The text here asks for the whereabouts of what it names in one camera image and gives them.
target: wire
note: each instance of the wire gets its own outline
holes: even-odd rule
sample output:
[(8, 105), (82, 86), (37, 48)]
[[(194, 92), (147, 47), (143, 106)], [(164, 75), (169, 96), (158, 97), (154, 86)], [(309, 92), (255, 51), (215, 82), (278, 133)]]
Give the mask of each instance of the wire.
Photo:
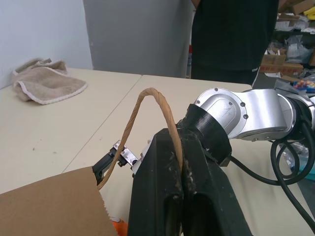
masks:
[(297, 176), (299, 174), (299, 171), (300, 171), (300, 158), (299, 158), (298, 154), (296, 153), (296, 151), (294, 150), (294, 148), (292, 147), (291, 144), (289, 144), (287, 141), (285, 141), (283, 144), (284, 144), (284, 146), (280, 149), (280, 151), (279, 151), (279, 153), (277, 155), (277, 165), (280, 168), (279, 164), (280, 164), (280, 159), (281, 159), (282, 153), (287, 148), (291, 152), (291, 154), (293, 155), (293, 158), (294, 158), (294, 171), (291, 174), (289, 174), (289, 175), (282, 174), (282, 177), (286, 178), (286, 179), (290, 179), (290, 178), (293, 178), (293, 177), (295, 177), (295, 176)]
[(304, 210), (301, 204), (297, 201), (297, 199), (294, 197), (294, 195), (290, 191), (289, 187), (286, 185), (284, 179), (282, 178), (282, 173), (280, 171), (277, 158), (276, 158), (277, 146), (279, 144), (280, 142), (274, 141), (271, 145), (270, 156), (271, 156), (272, 169), (274, 170), (276, 178), (278, 182), (280, 183), (280, 186), (283, 189), (284, 193), (286, 194), (286, 196), (289, 198), (291, 203), (294, 205), (294, 207), (297, 209), (297, 211), (300, 213), (300, 215), (303, 217), (303, 219), (306, 221), (306, 223), (310, 226), (311, 230), (315, 234), (315, 222), (310, 217), (310, 215)]
[[(291, 203), (294, 205), (294, 207), (297, 209), (297, 211), (300, 213), (300, 215), (303, 217), (303, 219), (306, 221), (306, 223), (310, 226), (311, 230), (315, 234), (315, 222), (310, 217), (310, 215), (304, 210), (301, 204), (297, 201), (297, 199), (294, 197), (294, 195), (292, 194), (292, 192), (290, 191), (288, 187), (288, 185), (296, 183), (300, 181), (301, 179), (303, 179), (306, 175), (308, 175), (308, 173), (311, 171), (315, 162), (315, 142), (313, 138), (313, 133), (310, 130), (310, 128), (306, 125), (305, 122), (301, 124), (301, 128), (302, 128), (301, 129), (302, 133), (305, 135), (305, 139), (308, 144), (309, 158), (308, 158), (305, 168), (298, 175), (297, 173), (299, 172), (299, 169), (300, 169), (300, 162), (299, 162), (298, 155), (296, 151), (294, 150), (294, 148), (291, 146), (291, 144), (289, 144), (287, 141), (283, 142), (283, 140), (274, 141), (271, 145), (271, 150), (270, 150), (272, 168), (275, 172), (275, 175), (278, 181), (267, 179), (265, 177), (262, 177), (256, 174), (255, 172), (251, 171), (249, 168), (247, 168), (244, 164), (242, 164), (239, 160), (237, 160), (233, 156), (230, 157), (230, 161), (232, 161), (235, 165), (241, 168), (248, 175), (250, 175), (251, 177), (263, 183), (270, 184), (270, 185), (280, 185), (284, 193), (287, 195), (287, 197), (291, 201)], [(283, 143), (283, 147), (280, 149), (280, 152), (276, 156), (277, 146), (282, 143)], [(295, 160), (295, 164), (296, 164), (293, 173), (287, 176), (281, 173), (281, 170), (279, 167), (280, 158), (285, 148), (288, 148), (289, 151), (292, 153), (293, 158)]]

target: white table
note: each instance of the white table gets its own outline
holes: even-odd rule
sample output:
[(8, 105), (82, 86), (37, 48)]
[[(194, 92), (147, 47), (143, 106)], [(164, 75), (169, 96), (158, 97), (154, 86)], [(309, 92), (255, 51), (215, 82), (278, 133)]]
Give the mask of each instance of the white table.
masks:
[[(121, 138), (138, 94), (145, 88), (155, 87), (163, 93), (175, 121), (184, 117), (189, 103), (206, 89), (218, 87), (240, 92), (251, 88), (99, 71), (72, 70), (72, 74), (87, 80), (90, 91), (88, 88), (78, 96), (47, 106), (22, 103), (8, 88), (0, 91), (0, 111), (5, 112), (0, 117), (0, 193), (62, 171), (95, 164)], [(166, 123), (158, 105), (152, 97), (146, 97), (127, 146), (139, 156), (147, 140), (164, 127)], [(249, 168), (275, 178), (268, 142), (231, 140), (231, 145), (233, 155)], [(224, 171), (253, 235), (313, 235), (280, 187), (252, 179), (233, 163)], [(128, 220), (131, 174), (129, 167), (116, 166), (101, 190), (109, 214), (124, 220)], [(310, 213), (298, 186), (291, 185), (290, 189)]]
[[(149, 87), (156, 88), (165, 96), (172, 109), (175, 122), (185, 116), (189, 103), (194, 102), (199, 94), (209, 88), (226, 88), (236, 92), (251, 89), (248, 85), (240, 84), (142, 76), (66, 171), (93, 165), (109, 151), (111, 146), (121, 138), (139, 93)], [(146, 97), (141, 104), (126, 145), (135, 155), (139, 156), (146, 146), (147, 140), (165, 127), (166, 123), (157, 103), (152, 97)], [(270, 163), (269, 142), (252, 143), (231, 140), (231, 145), (233, 155), (249, 168), (262, 176), (275, 179)], [(280, 187), (258, 182), (233, 163), (224, 170), (230, 179), (253, 235), (313, 235)], [(129, 167), (116, 166), (109, 182), (101, 189), (109, 214), (126, 221), (131, 196), (131, 174)], [(295, 184), (291, 185), (290, 189), (310, 213), (299, 187)]]
[(141, 75), (71, 69), (81, 94), (42, 106), (0, 90), (0, 193), (61, 174)]

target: towel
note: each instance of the towel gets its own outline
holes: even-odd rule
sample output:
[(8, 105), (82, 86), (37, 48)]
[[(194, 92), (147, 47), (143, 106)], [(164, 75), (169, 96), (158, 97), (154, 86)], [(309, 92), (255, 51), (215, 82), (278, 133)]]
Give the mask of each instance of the towel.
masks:
[(33, 59), (12, 73), (13, 90), (22, 101), (46, 105), (73, 97), (86, 89), (85, 81), (67, 75), (65, 62)]

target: metal bracket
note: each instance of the metal bracket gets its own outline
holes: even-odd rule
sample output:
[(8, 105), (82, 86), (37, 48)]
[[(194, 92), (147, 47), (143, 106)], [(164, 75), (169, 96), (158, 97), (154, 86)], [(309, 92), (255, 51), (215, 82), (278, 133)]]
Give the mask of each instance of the metal bracket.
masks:
[[(118, 140), (110, 149), (110, 151), (92, 166), (97, 184), (101, 183), (104, 178), (104, 173), (108, 170), (111, 163), (113, 162), (120, 142), (121, 141)], [(124, 146), (124, 150), (121, 152), (118, 158), (118, 165), (122, 167), (128, 163), (132, 167), (137, 161), (138, 158), (126, 146)]]

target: wall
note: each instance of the wall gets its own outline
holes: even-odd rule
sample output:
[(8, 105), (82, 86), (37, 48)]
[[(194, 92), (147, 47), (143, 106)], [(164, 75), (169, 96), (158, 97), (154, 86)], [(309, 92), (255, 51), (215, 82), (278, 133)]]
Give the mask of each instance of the wall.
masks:
[(185, 77), (190, 0), (84, 0), (97, 70)]
[(82, 0), (0, 0), (0, 88), (36, 57), (92, 69)]

